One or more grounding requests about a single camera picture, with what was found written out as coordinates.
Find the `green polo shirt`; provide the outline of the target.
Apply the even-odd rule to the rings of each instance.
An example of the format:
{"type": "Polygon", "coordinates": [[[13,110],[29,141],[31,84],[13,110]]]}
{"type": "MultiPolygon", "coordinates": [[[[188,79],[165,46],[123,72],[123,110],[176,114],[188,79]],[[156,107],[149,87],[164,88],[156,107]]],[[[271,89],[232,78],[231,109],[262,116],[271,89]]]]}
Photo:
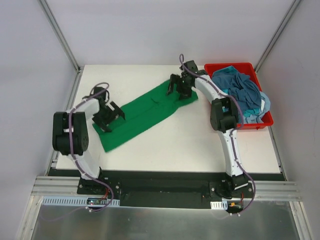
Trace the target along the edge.
{"type": "Polygon", "coordinates": [[[103,132],[98,125],[93,124],[106,153],[170,117],[179,108],[198,100],[195,91],[191,91],[191,97],[186,99],[180,99],[180,94],[177,91],[167,95],[168,86],[169,81],[166,80],[121,106],[120,109],[124,112],[125,118],[118,117],[112,121],[108,125],[111,132],[103,132]]]}

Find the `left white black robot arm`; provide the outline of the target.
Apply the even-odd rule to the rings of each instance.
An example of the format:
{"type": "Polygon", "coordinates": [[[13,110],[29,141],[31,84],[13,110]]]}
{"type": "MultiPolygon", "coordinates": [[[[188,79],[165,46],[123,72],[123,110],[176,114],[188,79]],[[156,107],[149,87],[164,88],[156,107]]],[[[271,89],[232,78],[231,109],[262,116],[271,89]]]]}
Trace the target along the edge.
{"type": "Polygon", "coordinates": [[[81,178],[90,180],[88,188],[99,195],[105,191],[106,183],[100,179],[101,168],[89,152],[88,122],[93,121],[103,133],[111,133],[110,124],[125,113],[110,100],[109,84],[94,86],[80,103],[67,111],[53,115],[52,147],[68,157],[80,172],[81,178]]]}

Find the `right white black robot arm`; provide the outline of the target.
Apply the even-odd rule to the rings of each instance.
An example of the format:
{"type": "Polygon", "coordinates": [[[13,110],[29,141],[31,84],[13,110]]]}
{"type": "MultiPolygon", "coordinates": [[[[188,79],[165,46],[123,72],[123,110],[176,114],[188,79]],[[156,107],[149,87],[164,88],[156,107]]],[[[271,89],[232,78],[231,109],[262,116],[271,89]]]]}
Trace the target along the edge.
{"type": "Polygon", "coordinates": [[[185,62],[184,55],[180,54],[179,61],[181,74],[171,74],[166,94],[176,91],[180,100],[189,99],[192,88],[195,88],[207,98],[211,104],[210,124],[219,135],[225,158],[226,180],[223,190],[228,196],[237,197],[248,185],[237,143],[241,116],[239,104],[234,97],[218,88],[205,70],[199,70],[194,60],[185,62]]]}

